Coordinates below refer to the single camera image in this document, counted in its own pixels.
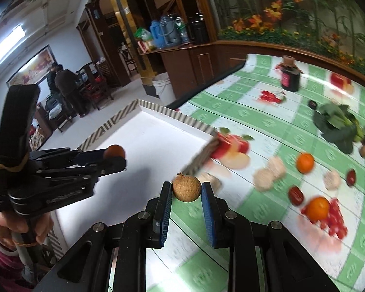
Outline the left hand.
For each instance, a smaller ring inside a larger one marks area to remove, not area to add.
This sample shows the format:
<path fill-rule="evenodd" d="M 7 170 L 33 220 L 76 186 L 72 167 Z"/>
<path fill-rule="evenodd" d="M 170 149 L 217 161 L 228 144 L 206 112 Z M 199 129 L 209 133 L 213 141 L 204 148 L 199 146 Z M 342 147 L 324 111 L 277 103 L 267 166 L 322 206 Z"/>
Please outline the left hand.
<path fill-rule="evenodd" d="M 53 228 L 54 222 L 50 213 L 37 218 L 33 226 L 36 242 L 43 244 L 47 233 Z M 0 245 L 9 251 L 15 250 L 16 246 L 12 239 L 12 233 L 27 233 L 29 226 L 23 217 L 13 212 L 0 212 Z"/>

